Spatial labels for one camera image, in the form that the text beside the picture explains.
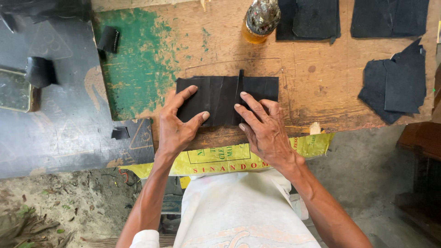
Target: finger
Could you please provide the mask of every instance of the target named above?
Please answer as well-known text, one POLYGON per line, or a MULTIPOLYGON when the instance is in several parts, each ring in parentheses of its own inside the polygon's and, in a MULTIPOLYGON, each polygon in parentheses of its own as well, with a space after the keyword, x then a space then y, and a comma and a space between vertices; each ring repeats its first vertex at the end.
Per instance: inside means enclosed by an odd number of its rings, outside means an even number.
POLYGON ((257 150, 257 138, 256 133, 254 133, 253 129, 246 123, 239 124, 239 128, 245 132, 245 135, 248 138, 248 141, 250 142, 250 147, 252 150, 257 150))
POLYGON ((248 104, 251 110, 256 113, 256 115, 262 120, 265 121, 268 119, 268 114, 263 109, 262 104, 258 103, 253 96, 248 94, 245 91, 240 92, 240 97, 248 104))
POLYGON ((276 101, 271 101, 268 99, 262 99, 259 101, 259 103, 266 107, 268 109, 268 114, 269 115, 277 115, 280 113, 280 109, 279 109, 279 103, 276 101))
POLYGON ((178 108, 182 106, 185 100, 187 100, 191 95, 196 93, 198 91, 198 87, 195 85, 191 85, 184 89, 183 91, 176 94, 176 96, 170 101, 169 107, 171 109, 176 109, 178 111, 178 108))
POLYGON ((253 112, 247 110, 244 106, 240 104, 235 104, 234 109, 240 116, 251 126, 253 130, 259 129, 262 125, 253 112))
POLYGON ((170 102, 172 101, 173 97, 175 97, 175 95, 176 95, 176 90, 171 90, 167 92, 167 94, 165 95, 164 107, 167 107, 170 104, 170 102))
POLYGON ((210 117, 210 113, 207 111, 204 111, 202 113, 199 113, 195 115, 193 118, 191 118, 186 125, 188 125, 191 129, 197 130, 204 121, 206 121, 210 117))

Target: wooden workbench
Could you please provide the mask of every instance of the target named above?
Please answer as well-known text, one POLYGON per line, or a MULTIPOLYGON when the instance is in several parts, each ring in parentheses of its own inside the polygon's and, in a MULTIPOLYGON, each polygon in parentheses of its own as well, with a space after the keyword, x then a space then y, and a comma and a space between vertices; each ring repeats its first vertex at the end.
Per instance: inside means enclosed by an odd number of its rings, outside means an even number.
MULTIPOLYGON (((93 8, 133 8, 148 5, 124 0, 94 0, 93 8)), ((278 76, 279 102, 290 137, 308 135, 319 122, 327 133, 376 128, 385 123, 357 98, 367 61, 390 58, 416 38, 354 39, 350 26, 353 0, 340 0, 341 38, 329 41, 276 42, 273 33, 264 44, 244 40, 240 28, 251 1, 213 0, 148 6, 96 13, 97 36, 104 24, 121 31, 118 54, 102 63, 112 116, 115 120, 151 117, 158 142, 158 115, 174 80, 192 75, 278 76)), ((430 1, 426 49, 427 97, 420 114, 401 117, 395 124, 427 121, 434 100, 436 37, 441 1, 430 1)), ((238 127, 201 128, 188 149, 247 142, 238 127)))

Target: concrete floor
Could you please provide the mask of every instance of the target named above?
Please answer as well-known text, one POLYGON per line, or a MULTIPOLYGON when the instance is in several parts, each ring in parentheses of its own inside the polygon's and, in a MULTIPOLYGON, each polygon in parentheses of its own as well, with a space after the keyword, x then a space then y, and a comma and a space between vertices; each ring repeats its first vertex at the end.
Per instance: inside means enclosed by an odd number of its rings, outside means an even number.
MULTIPOLYGON (((374 247, 437 247, 394 213, 395 195, 412 192, 413 184, 414 155, 396 147, 404 127, 336 133, 328 156, 307 164, 374 247)), ((305 223, 321 240, 312 221, 305 223)))
MULTIPOLYGON (((404 126, 336 133, 328 156, 307 161, 326 189, 368 235, 375 247, 436 247, 394 214, 394 196, 412 191, 413 154, 395 144, 404 126)), ((23 204, 77 230, 67 248, 90 247, 79 237, 117 237, 140 183, 128 186, 113 168, 0 180, 0 211, 23 204), (56 193, 43 195, 43 189, 56 193), (70 205, 64 209, 63 204, 70 205)), ((129 183, 136 180, 130 174, 129 183)), ((305 221, 323 247, 311 220, 305 221)), ((56 242, 56 234, 51 234, 56 242)))

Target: plastic sack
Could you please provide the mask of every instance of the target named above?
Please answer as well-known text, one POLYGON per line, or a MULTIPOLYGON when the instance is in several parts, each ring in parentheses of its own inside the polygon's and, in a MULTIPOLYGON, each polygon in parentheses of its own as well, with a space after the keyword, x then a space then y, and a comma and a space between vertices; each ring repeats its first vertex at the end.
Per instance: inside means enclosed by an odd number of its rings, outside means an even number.
MULTIPOLYGON (((316 134, 290 138, 291 146, 306 159, 322 156, 334 134, 316 134)), ((147 178, 153 163, 121 166, 133 171, 139 178, 147 178)), ((206 176, 236 171, 271 168, 250 151, 250 145, 206 148, 181 152, 173 162, 170 176, 206 176)))

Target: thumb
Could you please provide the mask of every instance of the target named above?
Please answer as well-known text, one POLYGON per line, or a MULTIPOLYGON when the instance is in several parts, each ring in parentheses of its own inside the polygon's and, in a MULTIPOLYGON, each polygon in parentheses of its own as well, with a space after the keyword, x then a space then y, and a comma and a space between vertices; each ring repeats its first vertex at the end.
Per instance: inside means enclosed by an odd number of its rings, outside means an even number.
POLYGON ((246 123, 239 124, 239 128, 245 132, 245 135, 247 136, 248 141, 250 142, 251 148, 254 147, 257 150, 257 138, 253 129, 246 123))
POLYGON ((208 119, 208 117, 210 117, 210 113, 207 111, 199 113, 199 114, 195 115, 193 118, 191 118, 187 122, 187 125, 190 128, 197 130, 202 125, 202 123, 204 123, 204 121, 206 121, 208 119))

